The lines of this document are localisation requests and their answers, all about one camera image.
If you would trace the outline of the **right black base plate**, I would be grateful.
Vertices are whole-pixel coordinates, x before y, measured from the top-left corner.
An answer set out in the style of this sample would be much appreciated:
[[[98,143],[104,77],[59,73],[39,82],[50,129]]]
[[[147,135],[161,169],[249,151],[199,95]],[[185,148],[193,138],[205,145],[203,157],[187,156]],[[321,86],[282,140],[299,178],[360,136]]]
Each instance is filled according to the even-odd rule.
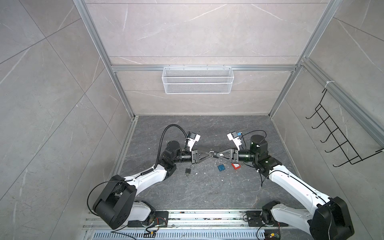
[[[272,218],[268,219],[262,210],[246,211],[243,215],[243,221],[247,222],[249,227],[288,227],[288,224],[278,223]]]

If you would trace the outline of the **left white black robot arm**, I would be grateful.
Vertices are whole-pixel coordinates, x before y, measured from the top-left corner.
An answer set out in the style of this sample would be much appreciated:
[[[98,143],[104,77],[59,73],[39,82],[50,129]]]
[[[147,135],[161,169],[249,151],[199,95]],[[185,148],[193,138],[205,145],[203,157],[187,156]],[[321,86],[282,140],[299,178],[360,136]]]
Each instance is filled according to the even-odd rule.
[[[126,221],[150,225],[155,219],[156,210],[147,202],[136,200],[137,195],[168,179],[176,171],[176,163],[197,164],[212,155],[209,152],[183,150],[177,141],[170,141],[156,165],[132,176],[115,175],[109,181],[100,183],[105,187],[89,210],[113,230]]]

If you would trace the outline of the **red padlock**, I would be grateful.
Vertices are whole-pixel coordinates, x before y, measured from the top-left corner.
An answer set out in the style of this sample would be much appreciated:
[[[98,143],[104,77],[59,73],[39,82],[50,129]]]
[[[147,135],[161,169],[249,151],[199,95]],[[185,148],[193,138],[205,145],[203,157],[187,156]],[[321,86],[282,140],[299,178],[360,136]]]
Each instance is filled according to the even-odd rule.
[[[237,163],[232,163],[232,167],[233,167],[235,170],[237,170],[237,169],[239,169],[239,168],[241,167],[241,165],[240,165],[240,164],[237,164]]]

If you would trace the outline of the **blue padlock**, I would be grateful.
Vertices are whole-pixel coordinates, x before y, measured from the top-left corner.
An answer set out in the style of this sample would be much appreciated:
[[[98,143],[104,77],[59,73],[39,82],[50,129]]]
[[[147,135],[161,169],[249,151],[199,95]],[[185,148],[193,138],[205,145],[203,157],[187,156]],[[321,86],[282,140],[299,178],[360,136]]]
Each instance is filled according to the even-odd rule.
[[[223,172],[226,170],[224,163],[217,163],[217,168],[218,168],[219,172]]]

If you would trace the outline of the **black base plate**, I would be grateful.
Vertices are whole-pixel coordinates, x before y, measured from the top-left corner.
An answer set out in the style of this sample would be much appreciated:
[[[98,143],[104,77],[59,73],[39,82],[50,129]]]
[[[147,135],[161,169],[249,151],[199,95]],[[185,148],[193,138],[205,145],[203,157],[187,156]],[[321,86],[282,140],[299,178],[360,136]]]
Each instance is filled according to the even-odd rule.
[[[128,223],[129,227],[149,227],[158,224],[168,225],[169,211],[157,211],[151,213],[144,221],[131,221]]]
[[[288,224],[278,223],[272,218],[268,219],[262,210],[246,211],[243,215],[243,221],[247,222],[249,227],[288,227]]]

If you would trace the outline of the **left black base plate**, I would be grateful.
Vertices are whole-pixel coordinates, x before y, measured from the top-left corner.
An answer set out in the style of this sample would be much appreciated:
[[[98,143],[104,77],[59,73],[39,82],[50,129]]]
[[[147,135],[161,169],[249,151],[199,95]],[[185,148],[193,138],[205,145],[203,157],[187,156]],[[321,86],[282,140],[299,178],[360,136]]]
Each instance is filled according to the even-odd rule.
[[[128,223],[129,227],[149,227],[158,224],[168,225],[169,211],[157,211],[151,213],[144,221],[131,221]]]

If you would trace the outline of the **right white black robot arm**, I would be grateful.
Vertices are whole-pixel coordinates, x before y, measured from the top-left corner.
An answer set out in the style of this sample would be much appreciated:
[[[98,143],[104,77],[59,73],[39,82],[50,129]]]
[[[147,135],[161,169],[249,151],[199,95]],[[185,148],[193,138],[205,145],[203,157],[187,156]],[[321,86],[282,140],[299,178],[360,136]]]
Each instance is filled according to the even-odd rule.
[[[263,181],[270,180],[279,185],[305,208],[302,211],[287,207],[279,201],[271,201],[262,208],[264,226],[284,223],[310,234],[315,240],[346,240],[354,235],[346,202],[339,197],[329,197],[295,176],[269,154],[265,137],[251,136],[250,147],[242,149],[242,140],[236,132],[227,136],[236,148],[211,152],[214,158],[229,160],[233,164],[252,163]]]

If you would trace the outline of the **aluminium front rail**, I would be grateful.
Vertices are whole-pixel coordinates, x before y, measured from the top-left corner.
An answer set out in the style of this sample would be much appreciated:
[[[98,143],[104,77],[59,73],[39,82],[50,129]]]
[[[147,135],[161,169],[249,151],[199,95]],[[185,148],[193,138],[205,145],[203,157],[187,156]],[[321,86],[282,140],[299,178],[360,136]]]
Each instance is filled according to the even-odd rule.
[[[167,228],[181,227],[249,227],[247,222],[243,221],[243,215],[246,211],[255,211],[262,209],[198,209],[198,210],[159,210],[169,211]],[[272,218],[278,223],[285,223],[297,229],[303,229],[304,224],[312,220],[313,215],[305,209],[294,209],[282,204],[273,207],[272,210],[262,210],[265,217]],[[127,228],[145,228],[129,227],[126,220],[118,229]]]

